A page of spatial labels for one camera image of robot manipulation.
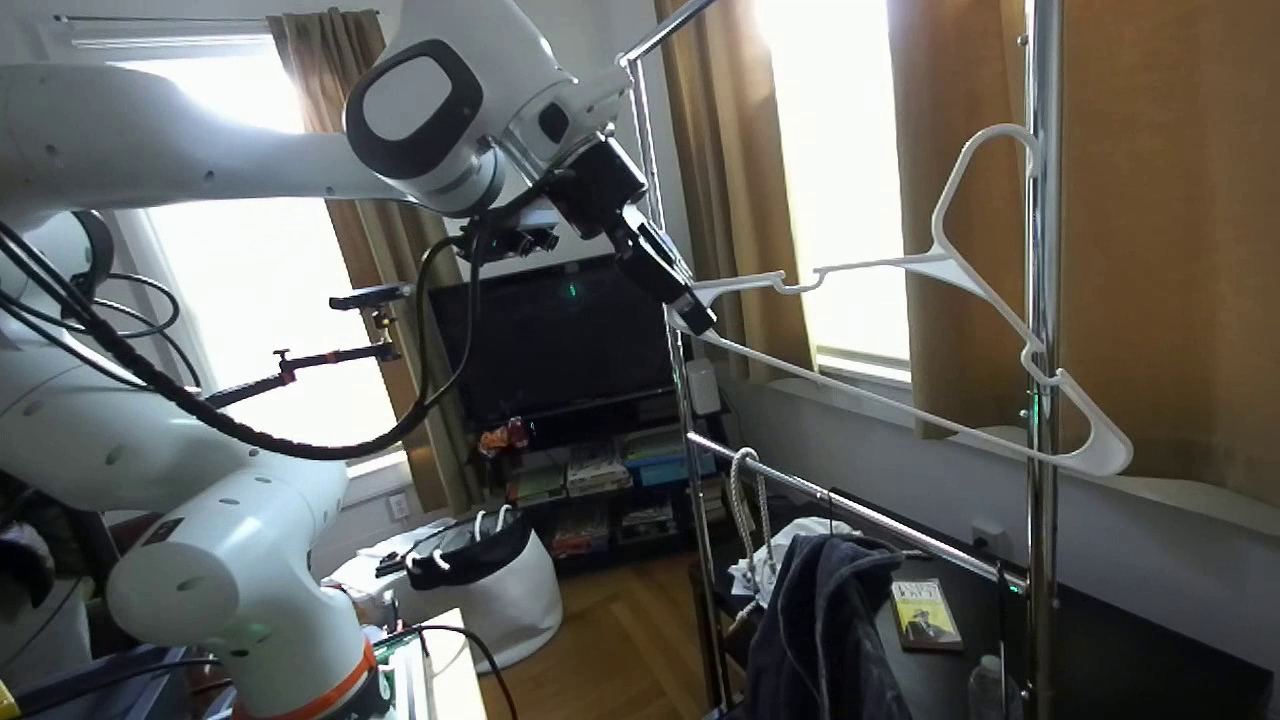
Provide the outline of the brown curtain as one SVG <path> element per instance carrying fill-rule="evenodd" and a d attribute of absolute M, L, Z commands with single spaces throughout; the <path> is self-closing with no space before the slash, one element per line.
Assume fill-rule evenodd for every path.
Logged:
<path fill-rule="evenodd" d="M 961 146 L 1015 122 L 1024 0 L 886 0 L 902 240 Z M 1064 0 L 1060 365 L 1135 446 L 1128 474 L 1280 509 L 1280 0 Z M 1021 146 L 975 154 L 954 246 L 1021 313 Z M 1016 423 L 1023 342 L 986 302 L 909 275 L 913 398 Z"/>
<path fill-rule="evenodd" d="M 387 44 L 378 14 L 367 10 L 284 13 L 268 27 L 289 76 L 307 132 L 340 133 L 346 100 L 360 76 L 371 69 Z M 419 261 L 445 238 L 443 219 L 408 204 L 372 200 L 326 202 L 335 241 L 352 286 L 415 281 Z M 380 373 L 396 416 L 410 411 L 421 387 L 434 392 L 451 373 L 433 319 L 425 332 L 408 313 L 392 332 L 403 357 Z M 462 511 L 472 503 L 474 474 L 465 462 L 466 438 L 454 393 L 449 393 L 411 430 L 402 447 L 419 500 L 428 511 Z"/>
<path fill-rule="evenodd" d="M 696 278 L 800 277 L 772 55 L 755 0 L 716 0 L 662 46 Z M 756 290 L 713 302 L 717 332 L 814 370 L 803 300 Z"/>

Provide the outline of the chrome clothes rail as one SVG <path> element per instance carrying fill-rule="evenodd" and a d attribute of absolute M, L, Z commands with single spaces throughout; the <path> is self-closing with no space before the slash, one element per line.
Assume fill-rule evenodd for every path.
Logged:
<path fill-rule="evenodd" d="M 968 594 L 977 596 L 980 580 L 997 585 L 1010 597 L 1028 597 L 1028 580 L 1019 568 L 1000 559 L 988 559 L 963 543 L 955 544 L 941 539 L 892 512 L 883 511 L 837 488 L 822 489 L 819 486 L 778 471 L 754 457 L 746 457 L 744 468 L 750 478 L 760 477 L 765 483 L 796 493 L 804 501 L 799 512 L 820 512 L 846 520 L 851 527 L 864 530 L 868 536 L 882 538 L 904 551 L 902 569 L 895 573 L 897 579 L 923 580 L 929 578 L 947 579 L 951 585 L 964 587 Z"/>
<path fill-rule="evenodd" d="M 617 61 L 626 67 L 634 61 L 640 61 L 652 51 L 658 49 L 664 41 L 682 29 L 717 0 L 687 0 L 676 10 L 669 13 L 652 31 L 644 35 L 631 49 L 621 53 Z"/>

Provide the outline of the dark blue garment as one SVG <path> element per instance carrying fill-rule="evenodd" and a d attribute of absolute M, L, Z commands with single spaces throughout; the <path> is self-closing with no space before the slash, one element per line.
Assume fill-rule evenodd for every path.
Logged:
<path fill-rule="evenodd" d="M 794 537 L 730 720 L 913 720 L 876 625 L 901 562 L 867 536 Z"/>

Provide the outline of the black table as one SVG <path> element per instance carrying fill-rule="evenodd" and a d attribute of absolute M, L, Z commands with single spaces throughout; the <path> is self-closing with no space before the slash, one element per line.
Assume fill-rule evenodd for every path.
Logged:
<path fill-rule="evenodd" d="M 1024 682 L 1027 603 L 954 562 L 910 557 L 896 579 L 936 579 L 960 650 L 905 650 L 896 614 L 876 615 L 888 666 L 913 720 L 968 720 L 968 680 L 984 655 L 1005 653 Z M 1271 720 L 1274 674 L 1102 600 L 1059 588 L 1053 720 Z"/>

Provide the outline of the white cloth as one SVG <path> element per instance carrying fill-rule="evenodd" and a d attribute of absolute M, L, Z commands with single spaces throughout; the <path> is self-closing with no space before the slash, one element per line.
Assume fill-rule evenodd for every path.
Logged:
<path fill-rule="evenodd" d="M 750 597 L 756 606 L 765 607 L 792 539 L 831 534 L 861 536 L 861 532 L 845 521 L 826 518 L 794 519 L 763 543 L 755 543 L 749 532 L 740 532 L 742 557 L 728 569 L 733 579 L 731 594 Z"/>

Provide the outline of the white router box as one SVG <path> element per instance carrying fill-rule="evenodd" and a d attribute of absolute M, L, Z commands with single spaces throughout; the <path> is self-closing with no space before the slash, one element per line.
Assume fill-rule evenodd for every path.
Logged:
<path fill-rule="evenodd" d="M 722 410 L 721 388 L 716 365 L 708 357 L 695 357 L 684 365 L 691 410 L 698 416 L 709 416 Z"/>

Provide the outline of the media shelf with books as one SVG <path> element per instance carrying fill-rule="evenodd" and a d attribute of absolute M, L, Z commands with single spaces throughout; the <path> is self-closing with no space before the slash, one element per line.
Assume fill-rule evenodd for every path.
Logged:
<path fill-rule="evenodd" d="M 526 439 L 483 464 L 486 487 L 525 516 L 562 578 L 692 552 L 692 477 L 708 521 L 723 516 L 716 460 L 698 451 L 686 466 L 672 388 L 558 407 L 518 429 Z"/>

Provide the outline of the white laundry bag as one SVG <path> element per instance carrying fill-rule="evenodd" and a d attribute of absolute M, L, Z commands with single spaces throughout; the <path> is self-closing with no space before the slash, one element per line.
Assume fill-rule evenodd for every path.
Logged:
<path fill-rule="evenodd" d="M 402 573 L 383 579 L 374 575 L 385 553 L 407 550 L 429 529 L 461 519 L 435 520 L 360 550 L 323 582 L 353 601 L 365 625 L 408 626 L 457 610 L 465 626 L 480 637 L 498 666 L 507 669 L 547 644 L 563 620 L 556 568 L 535 529 L 512 564 L 470 585 L 420 592 Z"/>

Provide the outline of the yellow book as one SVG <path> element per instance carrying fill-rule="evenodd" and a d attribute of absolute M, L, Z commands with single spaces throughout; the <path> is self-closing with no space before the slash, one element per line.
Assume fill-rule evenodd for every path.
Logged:
<path fill-rule="evenodd" d="M 890 598 L 899 643 L 908 652 L 960 653 L 963 635 L 941 579 L 895 580 Z"/>

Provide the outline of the red snack packet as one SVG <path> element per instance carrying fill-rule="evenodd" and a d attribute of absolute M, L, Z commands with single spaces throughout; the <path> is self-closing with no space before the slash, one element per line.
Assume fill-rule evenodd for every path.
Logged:
<path fill-rule="evenodd" d="M 508 451 L 524 451 L 529 447 L 532 430 L 520 416 L 512 416 L 499 427 L 484 430 L 477 437 L 476 450 L 486 459 L 494 459 Z"/>

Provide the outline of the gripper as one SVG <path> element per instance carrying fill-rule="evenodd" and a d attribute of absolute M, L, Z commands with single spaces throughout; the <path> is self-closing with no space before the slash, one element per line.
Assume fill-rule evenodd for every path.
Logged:
<path fill-rule="evenodd" d="M 648 191 L 631 156 L 616 138 L 602 136 L 556 169 L 545 196 L 580 238 L 609 238 L 622 274 L 700 336 L 717 315 L 694 293 L 692 274 L 673 242 L 640 211 Z"/>

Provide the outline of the clear plastic bottle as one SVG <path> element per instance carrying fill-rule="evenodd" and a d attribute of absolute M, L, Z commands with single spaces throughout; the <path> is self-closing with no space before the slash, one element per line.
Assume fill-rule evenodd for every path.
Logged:
<path fill-rule="evenodd" d="M 966 687 L 968 720 L 1023 720 L 1021 689 L 1004 671 L 1004 662 L 984 655 Z"/>

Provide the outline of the white plastic hanger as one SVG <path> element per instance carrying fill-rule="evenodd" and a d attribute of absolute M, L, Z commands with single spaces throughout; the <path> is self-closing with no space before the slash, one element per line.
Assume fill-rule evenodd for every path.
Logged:
<path fill-rule="evenodd" d="M 1068 454 L 1047 454 L 1033 450 L 1027 445 L 1019 445 L 1009 439 L 992 436 L 982 429 L 961 425 L 946 418 L 925 413 L 919 407 L 901 404 L 869 391 L 832 380 L 831 378 L 815 372 L 809 372 L 791 363 L 786 363 L 730 341 L 719 336 L 716 331 L 704 331 L 699 333 L 699 338 L 716 347 L 728 350 L 732 354 L 737 354 L 773 369 L 812 380 L 819 386 L 833 389 L 837 393 L 864 398 L 873 404 L 882 404 L 896 411 L 906 413 L 916 420 L 942 427 L 959 436 L 969 436 L 978 442 L 992 445 L 1004 451 L 1009 451 L 1010 454 L 1047 462 L 1088 477 L 1115 477 L 1124 471 L 1129 466 L 1134 455 L 1134 446 L 1128 436 L 1079 386 L 1068 370 L 1059 369 L 1056 373 L 1048 374 L 1042 372 L 1036 365 L 1034 356 L 1036 354 L 1044 351 L 1044 343 L 1032 334 L 1028 324 L 963 258 L 963 255 L 948 241 L 946 234 L 946 213 L 950 209 L 954 196 L 959 190 L 972 159 L 984 142 L 997 137 L 1016 140 L 1028 151 L 1028 170 L 1038 172 L 1041 169 L 1043 160 L 1041 156 L 1039 143 L 1027 128 L 1011 123 L 1001 123 L 977 132 L 963 146 L 957 160 L 946 179 L 940 200 L 931 214 L 932 245 L 927 251 L 901 258 L 886 258 L 863 263 L 845 263 L 819 266 L 814 270 L 815 279 L 808 284 L 786 284 L 785 272 L 768 272 L 717 281 L 698 281 L 692 283 L 692 293 L 705 305 L 724 293 L 741 293 L 750 290 L 769 288 L 783 296 L 795 296 L 820 288 L 824 284 L 824 281 L 831 275 L 877 266 L 893 266 L 906 272 L 908 274 L 924 275 L 933 281 L 951 284 L 952 287 L 964 290 L 989 304 L 1021 338 L 1023 348 L 1020 351 L 1019 363 L 1030 378 L 1039 386 L 1059 389 L 1062 396 L 1065 396 L 1084 414 L 1091 427 L 1089 434 L 1080 448 Z"/>

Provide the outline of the black bag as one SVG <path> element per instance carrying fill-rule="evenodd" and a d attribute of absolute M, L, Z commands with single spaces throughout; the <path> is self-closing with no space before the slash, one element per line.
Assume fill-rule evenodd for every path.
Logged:
<path fill-rule="evenodd" d="M 509 505 L 447 521 L 413 539 L 403 551 L 385 553 L 374 577 L 403 574 L 415 591 L 470 585 L 512 564 L 534 536 L 531 523 Z"/>

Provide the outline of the black television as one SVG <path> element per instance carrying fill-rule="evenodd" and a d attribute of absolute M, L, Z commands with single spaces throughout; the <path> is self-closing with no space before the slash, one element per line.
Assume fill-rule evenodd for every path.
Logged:
<path fill-rule="evenodd" d="M 671 387 L 664 309 L 611 258 L 485 277 L 479 288 L 474 328 L 468 284 L 429 293 L 451 364 L 471 351 L 453 389 L 470 430 Z"/>

